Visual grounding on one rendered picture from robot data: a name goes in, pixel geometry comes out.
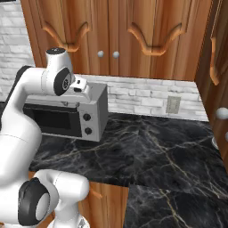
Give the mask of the grey microwave oven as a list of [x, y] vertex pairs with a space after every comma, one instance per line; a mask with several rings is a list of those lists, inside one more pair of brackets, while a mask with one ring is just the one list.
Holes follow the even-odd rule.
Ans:
[[109, 116], [107, 85], [87, 85], [89, 99], [71, 87], [62, 96], [30, 95], [23, 111], [42, 134], [99, 142]]

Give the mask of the grey wall socket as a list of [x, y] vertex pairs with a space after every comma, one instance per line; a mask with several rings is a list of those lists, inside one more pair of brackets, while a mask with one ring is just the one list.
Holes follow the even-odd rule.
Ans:
[[180, 102], [181, 102], [180, 97], [168, 96], [166, 113], [177, 114], [179, 112]]

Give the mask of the tall wooden cupboard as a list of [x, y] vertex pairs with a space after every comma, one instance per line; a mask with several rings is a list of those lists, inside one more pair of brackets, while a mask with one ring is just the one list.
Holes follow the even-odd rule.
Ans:
[[228, 119], [216, 117], [228, 109], [228, 0], [212, 0], [195, 82], [228, 172]]

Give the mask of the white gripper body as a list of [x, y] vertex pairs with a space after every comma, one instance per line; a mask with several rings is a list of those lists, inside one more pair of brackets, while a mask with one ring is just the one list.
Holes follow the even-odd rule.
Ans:
[[89, 85], [81, 92], [81, 97], [85, 102], [90, 102], [92, 100], [92, 92]]

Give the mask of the wooden wall cupboard door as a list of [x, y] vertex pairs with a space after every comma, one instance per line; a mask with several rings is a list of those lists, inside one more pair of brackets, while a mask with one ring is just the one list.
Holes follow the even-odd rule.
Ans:
[[[108, 0], [110, 74], [192, 81], [212, 0]], [[114, 59], [112, 54], [119, 52]]]
[[[63, 47], [73, 71], [108, 75], [107, 0], [20, 0], [35, 65], [47, 66], [45, 52]], [[99, 58], [97, 53], [104, 51]]]

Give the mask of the wooden base cupboard door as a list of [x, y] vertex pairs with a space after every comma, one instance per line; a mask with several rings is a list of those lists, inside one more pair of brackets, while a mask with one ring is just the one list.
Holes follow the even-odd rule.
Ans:
[[128, 187], [90, 182], [87, 197], [78, 203], [91, 228], [123, 228]]

